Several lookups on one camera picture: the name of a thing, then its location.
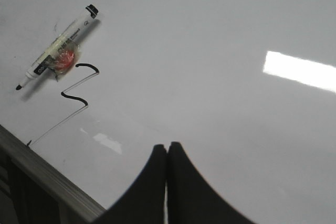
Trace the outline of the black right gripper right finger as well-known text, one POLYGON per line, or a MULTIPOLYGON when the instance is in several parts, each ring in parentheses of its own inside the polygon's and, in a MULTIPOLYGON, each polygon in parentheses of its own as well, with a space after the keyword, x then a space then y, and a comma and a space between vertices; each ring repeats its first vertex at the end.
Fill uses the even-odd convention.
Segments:
POLYGON ((169 223, 253 223, 206 182, 179 142, 167 154, 167 211, 169 223))

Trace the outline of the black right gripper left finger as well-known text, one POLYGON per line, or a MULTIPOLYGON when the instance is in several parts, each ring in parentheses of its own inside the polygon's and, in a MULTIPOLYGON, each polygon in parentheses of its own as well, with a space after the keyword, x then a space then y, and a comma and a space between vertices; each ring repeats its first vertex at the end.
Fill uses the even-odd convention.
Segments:
POLYGON ((93 223, 163 223, 166 164, 165 147, 154 145, 132 185, 93 223))

